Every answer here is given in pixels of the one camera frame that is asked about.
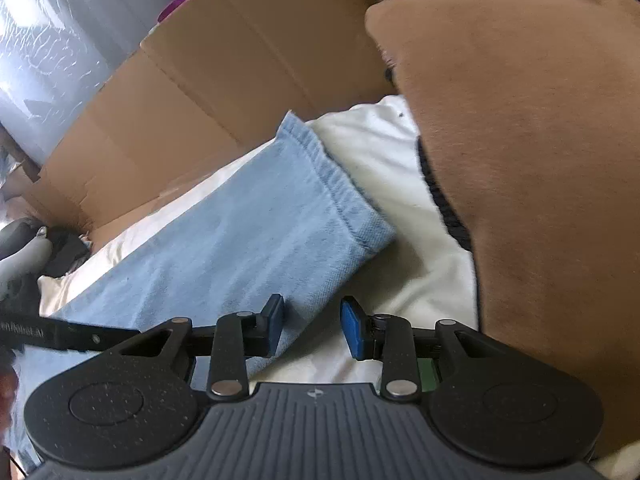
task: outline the clear plastic wrap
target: clear plastic wrap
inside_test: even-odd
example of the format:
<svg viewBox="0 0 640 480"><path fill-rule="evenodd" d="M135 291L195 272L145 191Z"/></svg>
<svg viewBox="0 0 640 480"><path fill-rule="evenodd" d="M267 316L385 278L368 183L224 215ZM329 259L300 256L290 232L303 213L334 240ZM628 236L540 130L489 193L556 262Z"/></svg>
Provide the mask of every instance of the clear plastic wrap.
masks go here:
<svg viewBox="0 0 640 480"><path fill-rule="evenodd" d="M0 122L43 164L171 0L0 0Z"/></svg>

